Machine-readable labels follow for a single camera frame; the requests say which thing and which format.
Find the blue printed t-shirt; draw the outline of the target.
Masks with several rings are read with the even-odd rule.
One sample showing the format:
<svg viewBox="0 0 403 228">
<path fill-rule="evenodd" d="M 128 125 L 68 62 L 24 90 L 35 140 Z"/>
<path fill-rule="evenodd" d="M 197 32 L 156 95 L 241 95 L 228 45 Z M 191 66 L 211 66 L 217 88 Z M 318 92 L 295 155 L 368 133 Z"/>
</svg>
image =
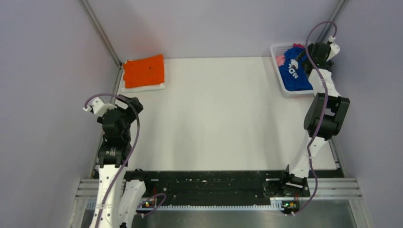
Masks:
<svg viewBox="0 0 403 228">
<path fill-rule="evenodd" d="M 283 54 L 286 58 L 284 65 L 278 67 L 284 87 L 288 91 L 307 91 L 313 89 L 302 67 L 302 63 L 299 64 L 299 68 L 291 67 L 291 59 L 295 58 L 303 50 L 305 49 L 298 47 L 288 49 Z"/>
</svg>

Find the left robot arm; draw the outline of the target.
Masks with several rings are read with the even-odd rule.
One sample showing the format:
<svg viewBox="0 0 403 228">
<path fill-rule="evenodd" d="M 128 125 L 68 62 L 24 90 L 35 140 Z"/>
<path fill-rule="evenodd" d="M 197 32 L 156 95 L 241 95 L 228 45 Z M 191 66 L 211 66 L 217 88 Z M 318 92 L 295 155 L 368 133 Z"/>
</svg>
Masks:
<svg viewBox="0 0 403 228">
<path fill-rule="evenodd" d="M 102 143 L 97 152 L 99 185 L 92 228 L 130 228 L 142 196 L 152 192 L 152 183 L 144 178 L 124 180 L 128 161 L 134 152 L 131 124 L 139 122 L 143 105 L 137 97 L 115 95 L 127 108 L 104 102 L 107 93 L 90 97 L 84 111 L 97 116 L 102 125 Z"/>
</svg>

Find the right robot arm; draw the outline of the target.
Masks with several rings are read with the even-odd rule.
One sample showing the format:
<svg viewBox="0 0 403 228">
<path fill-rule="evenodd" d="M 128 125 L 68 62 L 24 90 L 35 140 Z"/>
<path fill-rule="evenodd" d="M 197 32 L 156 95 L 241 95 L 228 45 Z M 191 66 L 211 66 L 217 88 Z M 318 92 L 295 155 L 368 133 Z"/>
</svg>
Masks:
<svg viewBox="0 0 403 228">
<path fill-rule="evenodd" d="M 333 41 L 312 43 L 297 59 L 302 61 L 308 82 L 313 87 L 314 100 L 304 118 L 304 141 L 294 160 L 286 167 L 279 191 L 291 196 L 307 189 L 307 179 L 313 160 L 333 136 L 339 134 L 350 100 L 340 95 L 332 79 L 332 58 L 340 52 Z"/>
</svg>

